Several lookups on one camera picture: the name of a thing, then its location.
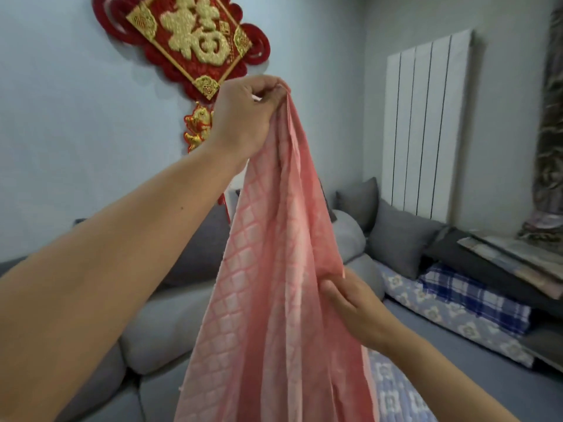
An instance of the gray wall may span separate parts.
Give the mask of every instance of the gray wall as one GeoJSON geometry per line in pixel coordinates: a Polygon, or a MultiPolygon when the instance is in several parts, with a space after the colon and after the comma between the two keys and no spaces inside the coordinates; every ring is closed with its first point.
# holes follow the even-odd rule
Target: gray wall
{"type": "MultiPolygon", "coordinates": [[[[270,39],[325,190],[362,177],[364,2],[233,0],[270,39]]],[[[0,261],[33,251],[185,153],[192,104],[90,0],[2,0],[0,261]]]]}
{"type": "Polygon", "coordinates": [[[387,56],[476,30],[453,221],[513,234],[530,214],[542,70],[554,0],[370,0],[364,177],[381,177],[387,56]]]}

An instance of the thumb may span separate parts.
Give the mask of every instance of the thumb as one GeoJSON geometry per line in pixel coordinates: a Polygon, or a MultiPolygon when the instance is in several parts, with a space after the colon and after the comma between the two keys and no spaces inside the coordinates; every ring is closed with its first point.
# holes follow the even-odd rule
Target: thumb
{"type": "Polygon", "coordinates": [[[262,98],[260,103],[268,107],[268,114],[271,116],[282,104],[286,96],[287,90],[284,86],[278,84],[272,91],[262,98]]]}
{"type": "Polygon", "coordinates": [[[334,309],[341,317],[345,317],[350,312],[354,312],[354,306],[346,300],[340,293],[336,284],[331,280],[323,280],[320,284],[321,293],[330,301],[334,309]]]}

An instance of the blue plaid cloth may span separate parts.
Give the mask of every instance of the blue plaid cloth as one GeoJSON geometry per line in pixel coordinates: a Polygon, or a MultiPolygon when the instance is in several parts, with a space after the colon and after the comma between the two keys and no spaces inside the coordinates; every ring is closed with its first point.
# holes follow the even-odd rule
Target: blue plaid cloth
{"type": "Polygon", "coordinates": [[[442,263],[434,264],[418,280],[427,293],[457,303],[513,336],[522,336],[530,326],[531,307],[501,296],[442,263]]]}

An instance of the forearm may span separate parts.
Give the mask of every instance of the forearm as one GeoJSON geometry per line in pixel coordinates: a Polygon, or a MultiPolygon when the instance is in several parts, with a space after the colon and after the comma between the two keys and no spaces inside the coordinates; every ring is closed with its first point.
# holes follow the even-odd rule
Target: forearm
{"type": "Polygon", "coordinates": [[[404,329],[390,358],[440,422],[517,422],[429,342],[404,329]]]}
{"type": "Polygon", "coordinates": [[[52,420],[236,173],[204,145],[0,281],[0,419],[52,420]]]}

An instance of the fabric fold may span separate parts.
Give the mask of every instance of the fabric fold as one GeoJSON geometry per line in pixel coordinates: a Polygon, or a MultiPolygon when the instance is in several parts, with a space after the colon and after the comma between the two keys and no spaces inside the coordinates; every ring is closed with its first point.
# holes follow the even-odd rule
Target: fabric fold
{"type": "Polygon", "coordinates": [[[248,164],[174,420],[377,422],[367,350],[319,294],[342,272],[288,96],[248,164]]]}

